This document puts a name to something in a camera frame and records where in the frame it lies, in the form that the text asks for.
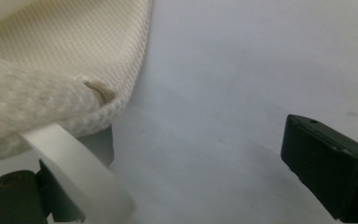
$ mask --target white plastic strip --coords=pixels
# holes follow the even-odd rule
[[[112,172],[60,125],[50,124],[22,136],[88,222],[121,223],[131,214],[134,203]]]

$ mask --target woven fabric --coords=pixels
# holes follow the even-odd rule
[[[151,8],[151,0],[16,1],[27,7],[0,16],[0,159],[29,149],[19,133],[37,125],[56,121],[75,136],[108,127],[131,97]],[[99,105],[90,83],[115,98]]]

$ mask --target white table surface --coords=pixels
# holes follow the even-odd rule
[[[358,1],[155,1],[113,125],[129,223],[335,223],[281,161],[288,114],[358,141]]]

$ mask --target black plastic part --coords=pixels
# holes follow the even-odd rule
[[[358,222],[358,143],[317,120],[289,115],[281,156],[333,218]]]
[[[51,213],[55,222],[84,220],[83,213],[65,194],[50,170],[42,161],[39,163],[41,169],[36,174],[36,179],[42,197],[45,216],[47,217]]]
[[[0,177],[0,224],[46,224],[39,188],[31,171]]]
[[[17,171],[0,177],[0,224],[47,224],[84,220],[85,216],[68,198],[50,170]]]

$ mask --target black clip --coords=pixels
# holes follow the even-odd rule
[[[282,160],[330,215],[358,222],[358,143],[321,122],[289,115]]]
[[[40,163],[36,175],[17,171],[0,177],[0,224],[47,224],[85,219],[68,198],[50,170]]]

